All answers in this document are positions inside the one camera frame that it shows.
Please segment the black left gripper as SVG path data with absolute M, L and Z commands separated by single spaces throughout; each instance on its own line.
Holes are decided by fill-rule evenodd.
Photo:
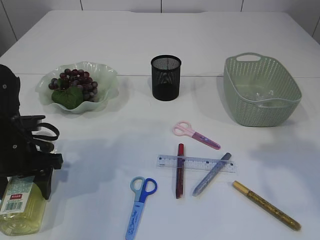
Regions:
M 62 154 L 52 153 L 53 141 L 58 139 L 60 132 L 50 123 L 42 122 L 39 126 L 38 131 L 22 130 L 11 122 L 11 117 L 0 115 L 1 195 L 11 174 L 18 177 L 36 174 L 33 182 L 45 200 L 50 198 L 53 171 L 60 170 L 63 164 Z

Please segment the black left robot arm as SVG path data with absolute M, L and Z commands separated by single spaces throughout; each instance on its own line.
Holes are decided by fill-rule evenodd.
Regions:
M 44 199 L 52 193 L 52 175 L 63 164 L 60 153 L 53 153 L 60 135 L 45 115 L 20 114 L 20 78 L 7 66 L 0 66 L 0 195 L 9 177 L 33 177 Z

